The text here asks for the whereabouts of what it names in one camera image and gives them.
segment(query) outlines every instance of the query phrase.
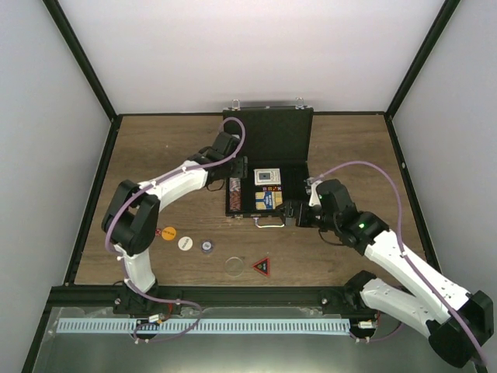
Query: purple cable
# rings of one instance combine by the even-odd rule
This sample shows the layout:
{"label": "purple cable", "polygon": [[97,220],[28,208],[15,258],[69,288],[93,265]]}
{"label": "purple cable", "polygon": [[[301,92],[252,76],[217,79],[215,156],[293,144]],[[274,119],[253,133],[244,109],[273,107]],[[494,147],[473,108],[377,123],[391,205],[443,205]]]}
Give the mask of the purple cable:
{"label": "purple cable", "polygon": [[[194,170],[194,169],[208,169],[210,167],[219,166],[219,165],[222,165],[223,163],[226,163],[226,162],[230,161],[234,157],[236,157],[236,155],[240,152],[240,150],[242,149],[242,146],[243,146],[243,144],[245,142],[245,126],[243,125],[242,121],[239,120],[238,118],[235,118],[235,117],[228,117],[228,118],[226,118],[225,120],[223,120],[221,122],[221,125],[219,126],[219,131],[221,131],[222,129],[224,129],[224,125],[227,122],[232,121],[232,120],[235,121],[236,123],[238,123],[238,125],[240,126],[240,129],[242,130],[242,137],[240,138],[240,142],[238,143],[238,146],[236,147],[235,151],[233,153],[231,153],[225,159],[222,159],[221,161],[207,163],[206,165],[189,166],[189,167],[186,167],[185,169],[176,169],[176,170],[169,171],[168,173],[165,173],[164,175],[161,175],[158,178],[156,178],[155,179],[155,183],[148,184],[147,186],[143,187],[138,192],[136,192],[133,196],[131,196],[130,199],[127,200],[126,203],[123,204],[123,206],[121,206],[121,208],[118,210],[118,212],[116,213],[116,216],[110,222],[109,228],[107,229],[106,240],[105,240],[105,247],[106,247],[106,250],[109,253],[121,255],[121,253],[118,252],[113,247],[113,244],[111,243],[110,238],[112,237],[113,230],[115,229],[116,224],[119,221],[120,217],[129,208],[129,206],[131,206],[131,204],[136,199],[139,198],[139,196],[141,196],[142,194],[144,194],[145,192],[147,192],[147,190],[150,190],[151,188],[153,188],[155,184],[162,183],[162,182],[166,181],[167,179],[170,179],[170,178],[172,178],[172,177],[174,177],[174,176],[176,176],[176,175],[178,175],[180,173],[184,173],[186,171],[191,171],[191,170]],[[189,326],[188,328],[186,328],[182,332],[180,332],[178,334],[175,334],[174,336],[165,338],[163,340],[156,340],[155,342],[162,342],[162,341],[165,341],[165,340],[173,340],[175,338],[184,336],[186,333],[188,333],[190,330],[192,330],[193,328],[195,328],[198,325],[198,323],[200,322],[200,319],[202,318],[202,307],[200,307],[200,305],[198,303],[190,302],[190,301],[183,301],[183,300],[180,300],[180,299],[172,300],[172,299],[160,299],[160,298],[156,298],[156,297],[151,297],[150,295],[147,295],[143,291],[141,291],[140,289],[138,289],[135,286],[135,284],[133,284],[133,282],[131,282],[130,275],[128,274],[127,269],[126,269],[126,265],[124,263],[123,263],[123,271],[124,271],[125,276],[127,277],[127,278],[124,279],[126,285],[129,288],[131,288],[131,290],[133,290],[135,293],[141,295],[142,297],[144,297],[146,299],[149,299],[149,300],[151,300],[153,302],[157,302],[157,303],[191,305],[191,306],[195,307],[196,309],[198,309],[200,311],[200,314],[199,314],[197,320],[191,326]],[[136,340],[137,340],[137,338],[136,338],[136,332],[138,331],[138,329],[139,328],[136,328],[134,330],[134,332],[133,332],[133,335],[135,336]]]}
{"label": "purple cable", "polygon": [[[375,339],[371,339],[368,343],[374,343],[374,342],[383,342],[384,340],[387,340],[388,338],[391,338],[393,337],[395,334],[397,334],[398,332],[400,332],[402,329],[404,329],[404,326],[405,324],[403,322],[400,322],[397,327],[394,329],[393,332],[391,332],[390,334],[387,334],[386,336],[383,336],[381,338],[375,338]],[[359,338],[357,336],[354,336],[352,334],[352,332],[349,332],[350,334],[350,337],[353,338],[354,340],[358,340]]]}
{"label": "purple cable", "polygon": [[[352,165],[363,165],[363,166],[369,166],[374,169],[376,169],[379,173],[381,173],[385,178],[388,180],[390,183],[391,187],[394,190],[395,193],[395,198],[397,199],[397,206],[398,206],[398,217],[397,217],[397,243],[398,247],[401,250],[402,254],[405,254],[405,249],[404,249],[404,244],[402,243],[402,233],[401,233],[401,223],[402,223],[402,205],[401,205],[401,196],[398,193],[398,189],[395,186],[394,180],[391,179],[391,177],[380,167],[374,165],[373,163],[370,162],[364,162],[364,161],[351,161],[351,162],[345,162],[342,163],[341,165],[338,165],[336,167],[333,167],[326,171],[325,173],[322,173],[318,177],[312,178],[311,182],[315,182],[317,180],[321,180],[323,177],[326,175],[329,175],[330,173],[335,172],[338,169],[342,169],[343,167],[347,166],[352,166]],[[405,259],[405,261],[408,263],[408,265],[412,268],[414,273],[418,275],[418,277],[422,280],[422,282],[425,283],[425,285],[431,290],[431,292],[442,302],[442,304],[447,308],[449,313],[456,319],[456,321],[461,325],[461,328],[463,331],[466,333],[467,337],[473,344],[475,350],[478,352],[478,355],[480,355],[481,359],[481,365],[486,366],[488,364],[488,359],[485,355],[485,352],[481,348],[480,344],[476,340],[476,337],[474,334],[471,332],[469,327],[466,325],[464,320],[459,316],[457,311],[453,309],[449,303],[445,300],[445,298],[435,289],[433,285],[429,282],[429,280],[421,273],[421,271],[418,269],[418,267],[411,261],[411,259],[407,255],[402,255],[402,257]]]}

